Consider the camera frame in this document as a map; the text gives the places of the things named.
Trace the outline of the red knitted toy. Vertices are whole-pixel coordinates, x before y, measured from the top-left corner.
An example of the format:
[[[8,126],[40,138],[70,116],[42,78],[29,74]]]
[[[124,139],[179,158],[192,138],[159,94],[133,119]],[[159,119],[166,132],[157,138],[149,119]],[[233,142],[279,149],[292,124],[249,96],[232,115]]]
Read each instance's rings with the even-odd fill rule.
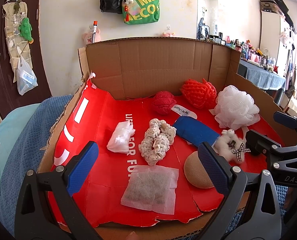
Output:
[[[153,98],[152,109],[160,115],[167,115],[176,103],[173,94],[168,91],[160,91]]]

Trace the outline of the beige hanging organizer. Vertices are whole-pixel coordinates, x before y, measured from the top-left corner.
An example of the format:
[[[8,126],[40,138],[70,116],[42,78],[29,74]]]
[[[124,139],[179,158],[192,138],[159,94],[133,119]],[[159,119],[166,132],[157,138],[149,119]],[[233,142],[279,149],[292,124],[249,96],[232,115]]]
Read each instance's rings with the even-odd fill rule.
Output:
[[[13,83],[16,82],[16,70],[18,61],[22,55],[33,68],[31,61],[30,45],[20,36],[19,25],[23,18],[27,17],[27,4],[25,2],[10,2],[3,5],[4,32],[6,36],[6,45],[10,56],[10,64],[14,74]]]

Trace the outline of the blue fabric pouch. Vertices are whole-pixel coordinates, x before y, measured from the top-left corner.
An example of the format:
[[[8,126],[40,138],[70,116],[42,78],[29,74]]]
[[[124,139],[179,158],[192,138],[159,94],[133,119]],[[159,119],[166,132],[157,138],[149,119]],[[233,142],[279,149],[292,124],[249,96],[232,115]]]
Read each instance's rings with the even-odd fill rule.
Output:
[[[202,142],[213,145],[217,138],[220,137],[220,134],[216,131],[190,116],[180,116],[173,124],[173,127],[176,129],[176,135],[196,147]]]

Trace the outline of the cream crochet scrunchie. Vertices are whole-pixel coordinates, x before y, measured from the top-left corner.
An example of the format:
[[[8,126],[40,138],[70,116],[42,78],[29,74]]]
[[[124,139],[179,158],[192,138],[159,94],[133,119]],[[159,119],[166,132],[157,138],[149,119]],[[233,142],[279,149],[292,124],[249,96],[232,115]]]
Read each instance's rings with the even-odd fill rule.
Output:
[[[166,152],[174,143],[177,129],[165,120],[151,119],[149,128],[138,149],[149,166],[164,159]]]

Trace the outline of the red lined cardboard box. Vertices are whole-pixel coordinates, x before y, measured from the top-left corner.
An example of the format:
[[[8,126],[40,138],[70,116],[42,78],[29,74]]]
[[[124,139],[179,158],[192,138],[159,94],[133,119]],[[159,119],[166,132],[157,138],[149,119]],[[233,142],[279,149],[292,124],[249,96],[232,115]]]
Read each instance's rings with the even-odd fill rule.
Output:
[[[215,189],[198,189],[185,178],[185,159],[196,147],[176,137],[160,165],[179,169],[174,215],[138,210],[120,204],[130,175],[145,165],[138,146],[153,118],[157,92],[171,92],[176,111],[163,119],[173,124],[183,113],[216,132],[218,122],[208,109],[196,109],[180,93],[188,79],[211,82],[217,91],[234,85],[252,96],[261,120],[252,129],[283,146],[297,143],[297,134],[273,119],[279,107],[271,96],[237,73],[240,53],[225,46],[188,38],[127,38],[103,41],[79,49],[82,86],[51,130],[38,172],[66,165],[89,141],[99,157],[81,190],[73,198],[83,215],[104,239],[124,239],[135,231],[142,239],[172,239],[205,226],[223,199]],[[135,134],[127,153],[114,153],[107,144],[119,122],[130,121]]]

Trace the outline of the blue knitted blanket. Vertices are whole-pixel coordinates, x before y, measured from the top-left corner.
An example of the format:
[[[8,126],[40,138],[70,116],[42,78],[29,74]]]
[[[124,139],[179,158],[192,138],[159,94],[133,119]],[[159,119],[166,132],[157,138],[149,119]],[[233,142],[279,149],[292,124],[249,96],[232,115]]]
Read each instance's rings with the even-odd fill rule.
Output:
[[[14,116],[15,143],[10,148],[0,179],[0,222],[14,235],[15,215],[20,189],[28,170],[37,171],[50,130],[61,116],[71,95],[57,96],[42,103],[20,107],[8,116]]]

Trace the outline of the green plush toy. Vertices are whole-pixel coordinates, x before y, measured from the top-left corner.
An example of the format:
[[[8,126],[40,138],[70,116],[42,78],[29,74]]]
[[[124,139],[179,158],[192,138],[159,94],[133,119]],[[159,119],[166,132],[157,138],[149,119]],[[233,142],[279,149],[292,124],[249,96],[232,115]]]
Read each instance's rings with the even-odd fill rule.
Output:
[[[29,44],[34,42],[34,39],[31,35],[32,27],[29,22],[29,18],[23,18],[21,24],[19,25],[20,36],[23,37]]]

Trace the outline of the red mesh bath pouf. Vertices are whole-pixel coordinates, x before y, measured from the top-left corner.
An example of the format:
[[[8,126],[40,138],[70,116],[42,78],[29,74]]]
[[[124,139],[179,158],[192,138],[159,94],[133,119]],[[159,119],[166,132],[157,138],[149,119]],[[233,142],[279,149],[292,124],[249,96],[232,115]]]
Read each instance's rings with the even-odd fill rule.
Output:
[[[216,105],[216,89],[205,79],[202,79],[202,82],[188,79],[181,86],[180,91],[196,109],[213,109]]]

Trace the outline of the white wardrobe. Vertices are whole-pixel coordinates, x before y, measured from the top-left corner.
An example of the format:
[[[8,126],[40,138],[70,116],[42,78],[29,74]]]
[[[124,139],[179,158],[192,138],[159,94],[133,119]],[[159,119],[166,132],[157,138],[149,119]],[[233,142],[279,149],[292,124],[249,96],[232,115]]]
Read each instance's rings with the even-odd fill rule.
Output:
[[[294,34],[279,14],[261,11],[260,51],[274,63],[279,76],[285,76],[293,50]]]

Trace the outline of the white mesh bath pouf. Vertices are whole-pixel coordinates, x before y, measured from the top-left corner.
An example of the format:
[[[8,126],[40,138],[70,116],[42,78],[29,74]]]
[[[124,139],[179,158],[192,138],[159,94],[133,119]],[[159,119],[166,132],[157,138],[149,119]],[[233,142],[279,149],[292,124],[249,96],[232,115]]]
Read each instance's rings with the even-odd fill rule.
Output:
[[[219,92],[212,112],[220,128],[230,128],[234,131],[260,121],[260,109],[252,96],[233,85]]]

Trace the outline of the white plush lamb toy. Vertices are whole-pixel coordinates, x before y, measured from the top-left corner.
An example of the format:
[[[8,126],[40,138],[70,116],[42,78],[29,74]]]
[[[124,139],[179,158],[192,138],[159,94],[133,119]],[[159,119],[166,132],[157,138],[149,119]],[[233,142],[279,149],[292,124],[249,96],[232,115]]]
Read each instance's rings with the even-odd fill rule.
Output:
[[[235,134],[233,129],[223,130],[221,136],[216,139],[212,148],[227,162],[234,161],[237,164],[243,163],[245,154],[251,152],[251,150],[246,147],[244,141]]]

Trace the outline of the white tissue pack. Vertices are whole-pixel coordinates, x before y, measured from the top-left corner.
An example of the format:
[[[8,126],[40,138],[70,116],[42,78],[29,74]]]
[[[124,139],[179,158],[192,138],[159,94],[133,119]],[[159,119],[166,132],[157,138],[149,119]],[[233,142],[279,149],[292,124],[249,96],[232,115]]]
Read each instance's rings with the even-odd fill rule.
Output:
[[[119,122],[107,144],[107,149],[114,153],[127,153],[130,138],[135,131],[130,121]]]

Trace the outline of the dark brown door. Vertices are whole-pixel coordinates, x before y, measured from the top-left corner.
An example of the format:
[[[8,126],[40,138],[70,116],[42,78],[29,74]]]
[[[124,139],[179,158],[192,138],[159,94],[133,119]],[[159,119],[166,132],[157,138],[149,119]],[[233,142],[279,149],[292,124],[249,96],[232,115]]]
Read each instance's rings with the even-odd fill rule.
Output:
[[[0,0],[0,117],[18,107],[51,97],[44,71],[39,32],[40,0]],[[24,59],[37,86],[20,94],[17,68]]]

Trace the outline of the white sachet packet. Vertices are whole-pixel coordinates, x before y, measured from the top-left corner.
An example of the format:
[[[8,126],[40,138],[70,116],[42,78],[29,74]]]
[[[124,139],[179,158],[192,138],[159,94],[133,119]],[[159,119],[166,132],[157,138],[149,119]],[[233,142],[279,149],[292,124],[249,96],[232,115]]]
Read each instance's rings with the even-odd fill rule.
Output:
[[[137,165],[120,204],[123,206],[174,215],[179,169],[160,165]]]

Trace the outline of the tan round sponge puff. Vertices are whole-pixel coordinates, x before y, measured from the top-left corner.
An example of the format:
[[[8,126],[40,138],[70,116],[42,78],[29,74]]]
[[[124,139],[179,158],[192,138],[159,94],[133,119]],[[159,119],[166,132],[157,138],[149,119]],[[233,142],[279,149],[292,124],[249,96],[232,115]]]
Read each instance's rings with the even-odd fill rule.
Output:
[[[211,189],[214,187],[198,157],[197,151],[191,153],[185,160],[184,174],[187,181],[194,187],[199,189]]]

